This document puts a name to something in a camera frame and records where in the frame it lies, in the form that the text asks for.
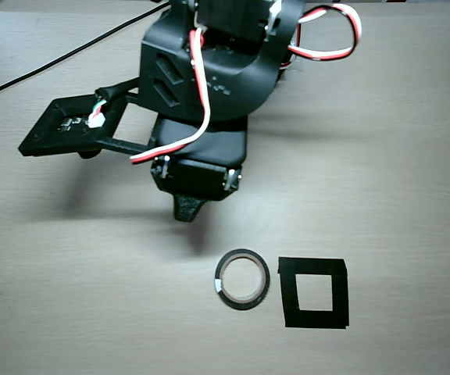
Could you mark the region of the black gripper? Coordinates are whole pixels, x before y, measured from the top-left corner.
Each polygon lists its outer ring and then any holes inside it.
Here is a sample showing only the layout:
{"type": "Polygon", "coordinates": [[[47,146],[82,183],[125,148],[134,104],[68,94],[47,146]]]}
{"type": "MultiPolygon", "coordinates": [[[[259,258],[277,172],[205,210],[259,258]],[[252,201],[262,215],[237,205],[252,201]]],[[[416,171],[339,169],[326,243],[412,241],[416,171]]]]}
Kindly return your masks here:
{"type": "Polygon", "coordinates": [[[247,130],[246,116],[211,122],[197,141],[152,162],[157,187],[173,195],[175,220],[190,223],[206,200],[221,201],[238,189],[247,130]]]}

